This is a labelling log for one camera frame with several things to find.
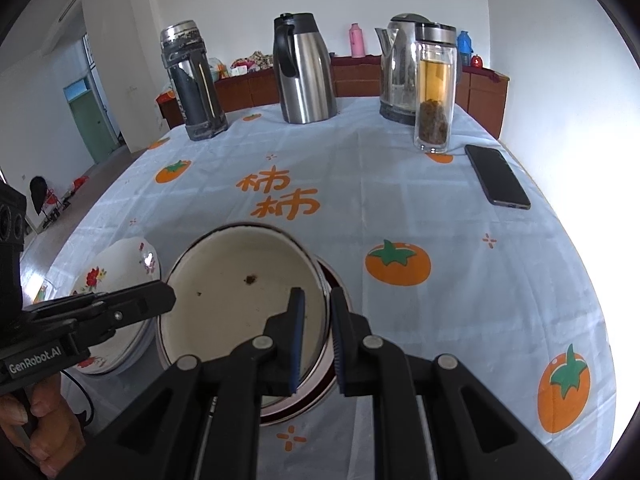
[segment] ceiling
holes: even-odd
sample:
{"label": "ceiling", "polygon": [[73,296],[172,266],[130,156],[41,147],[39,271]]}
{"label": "ceiling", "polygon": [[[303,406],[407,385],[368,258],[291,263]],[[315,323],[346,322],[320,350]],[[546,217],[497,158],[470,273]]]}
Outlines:
{"label": "ceiling", "polygon": [[[69,1],[31,0],[29,2],[0,45],[0,73],[42,47],[51,26],[58,21]],[[78,27],[78,17],[74,14],[73,18],[76,21],[70,20],[72,26]]]}
{"label": "ceiling", "polygon": [[78,40],[82,40],[85,34],[86,25],[84,24],[84,15],[82,14],[82,7],[78,6],[73,15],[69,17],[66,29],[56,42],[56,45],[75,43]]}

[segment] wooden sideboard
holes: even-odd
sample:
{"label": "wooden sideboard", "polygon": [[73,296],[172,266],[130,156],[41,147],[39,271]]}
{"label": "wooden sideboard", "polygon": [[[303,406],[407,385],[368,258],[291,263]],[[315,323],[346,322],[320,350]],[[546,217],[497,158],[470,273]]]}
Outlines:
{"label": "wooden sideboard", "polygon": [[[332,74],[338,97],[380,95],[380,56],[333,57]],[[496,139],[500,137],[509,78],[492,70],[462,67],[456,86],[456,103]],[[216,81],[216,92],[225,112],[279,102],[273,69]],[[162,116],[173,128],[182,124],[177,101],[160,105]]]}

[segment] black phone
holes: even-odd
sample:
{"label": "black phone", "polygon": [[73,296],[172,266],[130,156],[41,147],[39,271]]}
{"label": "black phone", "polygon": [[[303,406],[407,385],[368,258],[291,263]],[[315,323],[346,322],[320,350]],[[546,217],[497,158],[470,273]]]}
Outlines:
{"label": "black phone", "polygon": [[518,209],[531,208],[529,197],[498,150],[467,144],[465,152],[489,202]]}

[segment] chair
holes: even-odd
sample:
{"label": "chair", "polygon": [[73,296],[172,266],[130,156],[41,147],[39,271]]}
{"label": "chair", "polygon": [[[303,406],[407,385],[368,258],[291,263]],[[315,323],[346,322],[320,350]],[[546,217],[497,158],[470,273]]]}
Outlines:
{"label": "chair", "polygon": [[45,221],[42,225],[43,228],[47,228],[52,222],[55,222],[60,216],[60,208],[66,209],[68,203],[64,205],[60,203],[58,197],[53,193],[53,190],[47,186],[47,181],[44,177],[34,176],[29,183],[29,190],[31,191],[31,201],[33,202],[33,208],[37,214],[43,211],[45,202],[51,205],[55,205],[50,214],[44,213]]}

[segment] ceramic plate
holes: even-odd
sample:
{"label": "ceramic plate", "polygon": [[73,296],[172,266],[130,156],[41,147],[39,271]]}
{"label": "ceramic plate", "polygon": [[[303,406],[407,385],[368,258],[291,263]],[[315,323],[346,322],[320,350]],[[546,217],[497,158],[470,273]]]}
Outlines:
{"label": "ceramic plate", "polygon": [[[91,264],[80,274],[73,294],[88,292],[115,292],[141,283],[160,279],[160,266],[156,250],[144,238],[124,238],[98,254]],[[91,357],[78,363],[75,368],[83,374],[105,374],[120,367],[127,357],[139,350],[145,334],[151,327],[151,320],[124,326],[104,343],[90,348]]]}

